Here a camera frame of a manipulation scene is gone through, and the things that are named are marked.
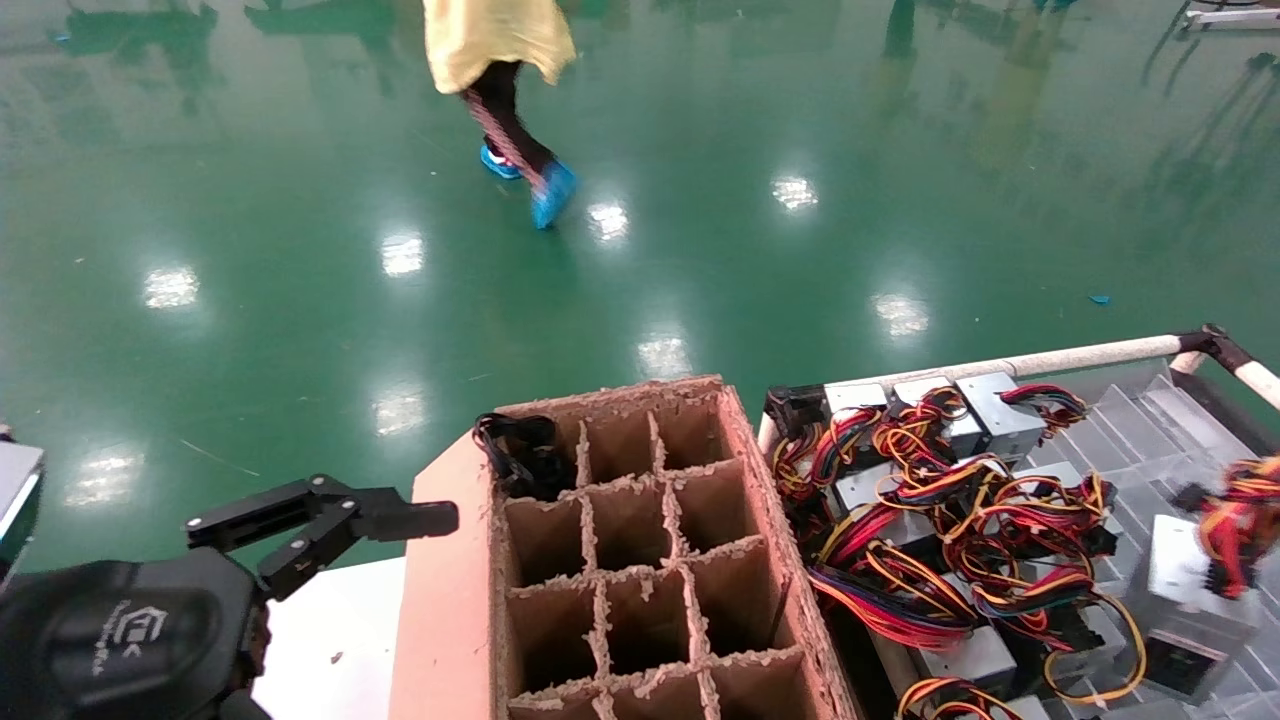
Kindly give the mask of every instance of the black pants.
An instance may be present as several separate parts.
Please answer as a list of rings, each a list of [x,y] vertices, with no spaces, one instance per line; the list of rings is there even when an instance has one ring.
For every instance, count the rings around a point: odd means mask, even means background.
[[[484,141],[502,155],[535,187],[543,184],[543,172],[556,156],[534,140],[516,113],[516,74],[520,63],[490,63],[484,73],[462,91],[471,115],[484,128]]]

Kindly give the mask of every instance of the white surface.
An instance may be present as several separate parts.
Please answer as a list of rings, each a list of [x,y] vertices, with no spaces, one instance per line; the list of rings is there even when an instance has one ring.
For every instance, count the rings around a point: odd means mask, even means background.
[[[273,720],[385,720],[404,559],[326,570],[271,602],[253,700]]]

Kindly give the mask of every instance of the black wire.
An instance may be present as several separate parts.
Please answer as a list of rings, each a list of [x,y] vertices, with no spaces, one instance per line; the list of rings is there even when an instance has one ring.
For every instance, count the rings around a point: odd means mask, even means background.
[[[556,421],[543,415],[509,418],[485,413],[471,430],[489,456],[498,486],[508,497],[554,501],[573,489],[577,469],[556,447]]]

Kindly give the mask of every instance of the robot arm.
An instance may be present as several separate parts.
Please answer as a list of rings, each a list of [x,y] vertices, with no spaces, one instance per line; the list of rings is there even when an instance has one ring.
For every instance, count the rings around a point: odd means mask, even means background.
[[[227,555],[298,527],[256,573]],[[180,557],[14,575],[0,592],[0,720],[270,720],[250,697],[268,600],[360,539],[457,528],[452,502],[314,475],[191,519]]]

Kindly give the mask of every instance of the yellow wire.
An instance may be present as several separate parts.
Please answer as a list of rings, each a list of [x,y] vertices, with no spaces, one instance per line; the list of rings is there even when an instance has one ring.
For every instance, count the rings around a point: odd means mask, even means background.
[[[911,594],[915,594],[916,597],[919,597],[920,600],[928,602],[933,607],[937,607],[938,611],[942,612],[943,615],[947,615],[947,616],[951,616],[951,618],[956,618],[954,607],[946,607],[945,605],[941,605],[938,601],[936,601],[932,597],[929,597],[928,593],[920,591],[919,588],[916,588],[914,585],[910,585],[910,584],[902,582],[901,579],[899,579],[893,574],[892,570],[890,570],[888,568],[881,565],[879,559],[876,557],[876,551],[877,550],[888,552],[888,553],[893,555],[895,557],[897,557],[897,560],[900,562],[902,562],[904,565],[910,566],[925,582],[928,582],[929,584],[932,584],[932,585],[937,587],[940,591],[942,591],[942,593],[946,594],[948,598],[951,598],[951,601],[954,603],[956,603],[959,607],[965,609],[968,611],[966,615],[970,619],[978,616],[977,612],[974,612],[973,609],[969,607],[969,601],[966,601],[964,598],[964,596],[960,594],[951,585],[951,583],[943,580],[937,573],[934,573],[933,570],[929,570],[927,566],[922,565],[914,557],[906,555],[905,552],[897,550],[896,547],[886,544],[886,543],[883,543],[883,542],[881,542],[878,539],[873,539],[872,542],[869,542],[867,544],[867,561],[872,565],[872,568],[874,568],[881,575],[884,575],[884,578],[888,579],[890,582],[892,582],[895,585],[897,585],[897,587],[900,587],[900,588],[910,592]]]
[[[838,525],[836,525],[836,529],[831,530],[829,536],[827,536],[827,542],[823,543],[822,550],[818,552],[818,560],[826,562],[827,557],[831,555],[831,551],[835,550],[836,542],[840,539],[842,534],[845,534],[845,530],[847,530],[849,527],[856,523],[858,520],[865,518],[867,514],[870,512],[873,507],[876,507],[876,505],[868,502],[865,505],[859,505],[858,507],[850,510],[849,515],[845,515],[845,519],[841,520]]]
[[[1128,682],[1119,688],[1088,696],[1073,696],[1057,687],[1057,683],[1053,680],[1053,662],[1062,652],[1055,650],[1048,653],[1048,657],[1044,659],[1044,682],[1053,691],[1053,694],[1068,702],[1102,705],[1107,701],[1119,700],[1135,691],[1142,684],[1143,678],[1147,676],[1147,644],[1142,639],[1142,630],[1138,629],[1138,623],[1134,621],[1133,615],[1129,614],[1129,610],[1119,600],[1108,594],[1098,594],[1098,600],[1114,607],[1124,618],[1125,624],[1129,625],[1129,637],[1133,638],[1133,648],[1138,657],[1134,661]]]
[[[901,719],[904,715],[906,715],[906,711],[910,710],[910,707],[913,705],[915,705],[918,702],[923,702],[931,694],[938,692],[940,689],[942,689],[942,688],[945,688],[947,685],[952,685],[952,684],[961,684],[961,685],[964,685],[964,691],[966,693],[969,693],[970,696],[974,696],[977,698],[984,700],[988,703],[998,707],[1000,710],[1004,710],[1005,714],[1009,716],[1009,720],[1023,720],[1021,716],[1018,715],[1018,712],[1012,707],[1009,707],[1007,705],[1005,705],[998,698],[996,698],[996,697],[993,697],[991,694],[987,694],[986,692],[983,692],[983,691],[980,691],[980,689],[970,685],[968,680],[964,680],[961,678],[925,678],[925,679],[915,683],[910,688],[906,688],[906,692],[902,693],[902,698],[897,701],[897,717]],[[931,714],[931,717],[937,717],[943,711],[943,708],[946,708],[946,707],[955,707],[956,705],[963,706],[963,705],[968,705],[968,703],[963,703],[963,702],[957,702],[957,701],[950,701],[950,702],[942,703],[937,710],[934,710]]]

